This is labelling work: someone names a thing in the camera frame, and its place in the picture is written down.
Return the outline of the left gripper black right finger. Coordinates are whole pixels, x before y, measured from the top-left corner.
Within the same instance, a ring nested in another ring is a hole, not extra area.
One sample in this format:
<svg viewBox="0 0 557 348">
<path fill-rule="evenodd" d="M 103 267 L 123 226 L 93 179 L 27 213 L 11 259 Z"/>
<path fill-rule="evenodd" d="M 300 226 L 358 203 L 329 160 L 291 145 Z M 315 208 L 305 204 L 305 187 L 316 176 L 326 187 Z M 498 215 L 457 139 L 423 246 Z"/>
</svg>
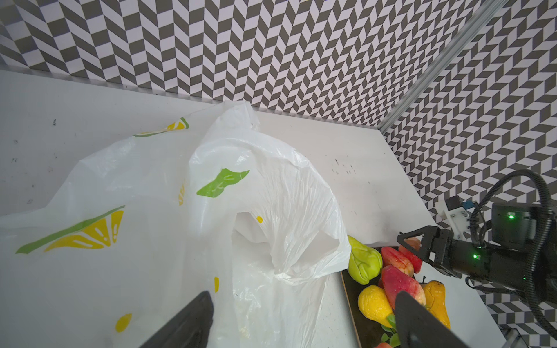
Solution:
<svg viewBox="0 0 557 348">
<path fill-rule="evenodd" d="M 405 291 L 395 300 L 395 322 L 401 347 L 467 347 Z"/>
</svg>

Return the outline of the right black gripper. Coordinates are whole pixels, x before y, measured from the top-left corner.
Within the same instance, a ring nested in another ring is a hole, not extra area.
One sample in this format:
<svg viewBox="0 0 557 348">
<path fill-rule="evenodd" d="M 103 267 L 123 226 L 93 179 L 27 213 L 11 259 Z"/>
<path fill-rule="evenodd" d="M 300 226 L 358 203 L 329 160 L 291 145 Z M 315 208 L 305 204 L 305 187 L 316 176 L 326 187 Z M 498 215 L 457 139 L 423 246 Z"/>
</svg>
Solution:
<svg viewBox="0 0 557 348">
<path fill-rule="evenodd" d="M 495 283 L 526 294 L 525 273 L 529 249 L 517 251 L 488 244 L 477 249 L 473 243 L 454 239 L 453 232 L 425 226 L 397 236 L 398 250 L 412 265 L 430 262 L 447 276 L 468 276 L 477 281 Z M 556 233 L 551 233 L 541 249 L 532 281 L 538 296 L 556 295 Z"/>
</svg>

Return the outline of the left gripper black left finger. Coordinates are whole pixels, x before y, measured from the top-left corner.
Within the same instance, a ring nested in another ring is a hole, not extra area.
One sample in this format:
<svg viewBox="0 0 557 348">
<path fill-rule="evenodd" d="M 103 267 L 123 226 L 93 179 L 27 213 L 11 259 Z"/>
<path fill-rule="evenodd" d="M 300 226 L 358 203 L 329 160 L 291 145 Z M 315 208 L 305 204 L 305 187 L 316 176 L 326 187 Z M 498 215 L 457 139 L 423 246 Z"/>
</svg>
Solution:
<svg viewBox="0 0 557 348">
<path fill-rule="evenodd" d="M 141 348 L 206 348 L 213 325 L 214 306 L 209 291 L 200 292 Z"/>
</svg>

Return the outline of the orange fruit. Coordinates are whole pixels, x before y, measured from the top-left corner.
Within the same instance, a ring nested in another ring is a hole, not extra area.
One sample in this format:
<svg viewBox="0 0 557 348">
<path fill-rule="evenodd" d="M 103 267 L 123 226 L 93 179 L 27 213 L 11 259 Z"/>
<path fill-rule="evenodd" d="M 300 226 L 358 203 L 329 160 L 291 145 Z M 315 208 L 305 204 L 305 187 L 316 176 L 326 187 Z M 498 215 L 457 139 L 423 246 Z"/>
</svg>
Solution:
<svg viewBox="0 0 557 348">
<path fill-rule="evenodd" d="M 426 309 L 447 329 L 451 329 L 451 322 L 445 304 L 445 285 L 439 281 L 423 284 L 426 295 Z"/>
</svg>

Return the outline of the red apple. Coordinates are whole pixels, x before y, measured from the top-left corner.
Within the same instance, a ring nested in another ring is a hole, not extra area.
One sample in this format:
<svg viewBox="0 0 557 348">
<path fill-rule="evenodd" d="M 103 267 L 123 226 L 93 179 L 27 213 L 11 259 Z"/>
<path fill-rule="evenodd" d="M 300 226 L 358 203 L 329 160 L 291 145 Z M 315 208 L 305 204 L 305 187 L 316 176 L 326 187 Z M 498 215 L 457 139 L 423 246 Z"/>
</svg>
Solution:
<svg viewBox="0 0 557 348">
<path fill-rule="evenodd" d="M 401 252 L 397 249 L 394 249 L 390 246 L 384 246 L 381 248 L 381 257 L 383 259 L 383 265 L 386 266 L 393 266 L 396 267 L 399 271 L 403 272 L 404 274 L 413 277 L 414 274 L 414 267 L 412 262 Z"/>
</svg>

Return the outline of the yellow lemon with leaves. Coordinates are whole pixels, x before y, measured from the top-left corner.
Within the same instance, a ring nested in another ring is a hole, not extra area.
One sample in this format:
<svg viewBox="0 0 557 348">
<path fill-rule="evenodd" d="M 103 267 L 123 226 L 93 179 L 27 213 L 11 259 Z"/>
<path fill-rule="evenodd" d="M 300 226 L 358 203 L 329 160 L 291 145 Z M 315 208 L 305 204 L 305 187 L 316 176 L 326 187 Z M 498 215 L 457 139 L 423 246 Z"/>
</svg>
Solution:
<svg viewBox="0 0 557 348">
<path fill-rule="evenodd" d="M 366 287 L 358 295 L 358 310 L 373 322 L 378 323 L 384 333 L 381 342 L 386 342 L 392 347 L 400 347 L 400 337 L 397 332 L 395 314 L 383 288 L 376 285 Z"/>
</svg>

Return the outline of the red strawberry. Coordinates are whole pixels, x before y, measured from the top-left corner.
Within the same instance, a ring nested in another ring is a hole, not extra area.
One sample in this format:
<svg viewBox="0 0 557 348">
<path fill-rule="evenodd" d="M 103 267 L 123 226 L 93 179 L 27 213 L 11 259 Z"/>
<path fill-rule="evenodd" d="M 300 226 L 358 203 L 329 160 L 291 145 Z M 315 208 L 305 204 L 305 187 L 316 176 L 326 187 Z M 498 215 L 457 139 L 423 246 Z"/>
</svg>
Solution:
<svg viewBox="0 0 557 348">
<path fill-rule="evenodd" d="M 396 308 L 396 297 L 402 291 L 410 294 L 422 306 L 426 305 L 426 294 L 421 284 L 395 266 L 388 265 L 381 270 L 381 283 L 393 310 Z"/>
</svg>

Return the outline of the green pear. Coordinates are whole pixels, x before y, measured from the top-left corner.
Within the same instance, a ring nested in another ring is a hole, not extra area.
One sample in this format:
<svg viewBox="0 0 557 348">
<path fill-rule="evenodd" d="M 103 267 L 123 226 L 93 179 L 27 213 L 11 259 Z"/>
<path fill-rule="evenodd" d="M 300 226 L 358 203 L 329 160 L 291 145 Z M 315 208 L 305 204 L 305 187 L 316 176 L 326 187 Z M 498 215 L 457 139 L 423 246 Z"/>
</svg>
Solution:
<svg viewBox="0 0 557 348">
<path fill-rule="evenodd" d="M 376 249 L 362 244 L 352 236 L 348 236 L 348 240 L 351 246 L 348 273 L 357 283 L 368 285 L 381 273 L 382 256 Z"/>
</svg>

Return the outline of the white plastic bag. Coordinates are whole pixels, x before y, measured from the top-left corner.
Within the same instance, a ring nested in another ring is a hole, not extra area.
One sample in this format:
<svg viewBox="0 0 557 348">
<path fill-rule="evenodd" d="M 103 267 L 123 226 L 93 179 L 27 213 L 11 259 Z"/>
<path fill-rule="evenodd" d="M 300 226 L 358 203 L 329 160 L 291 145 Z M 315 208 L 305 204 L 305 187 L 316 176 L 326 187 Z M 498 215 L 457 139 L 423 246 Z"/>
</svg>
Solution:
<svg viewBox="0 0 557 348">
<path fill-rule="evenodd" d="M 210 347 L 309 347 L 348 266 L 310 161 L 227 102 L 82 159 L 51 202 L 1 218 L 1 346 L 139 347 L 205 297 Z"/>
</svg>

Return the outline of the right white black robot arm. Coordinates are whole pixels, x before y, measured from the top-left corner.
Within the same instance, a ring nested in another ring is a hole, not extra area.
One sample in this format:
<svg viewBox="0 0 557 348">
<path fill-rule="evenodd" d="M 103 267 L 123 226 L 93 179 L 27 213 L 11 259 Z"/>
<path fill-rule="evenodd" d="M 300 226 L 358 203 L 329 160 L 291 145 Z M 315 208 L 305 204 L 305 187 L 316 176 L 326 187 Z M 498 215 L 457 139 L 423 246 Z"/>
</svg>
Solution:
<svg viewBox="0 0 557 348">
<path fill-rule="evenodd" d="M 532 181 L 539 201 L 495 203 L 485 218 L 484 207 L 519 177 Z M 542 176 L 528 169 L 513 171 L 479 202 L 452 196 L 437 203 L 437 213 L 448 229 L 425 226 L 399 233 L 399 245 L 446 276 L 484 281 L 496 285 L 494 293 L 515 294 L 555 338 L 556 327 L 540 306 L 556 304 L 556 211 Z"/>
</svg>

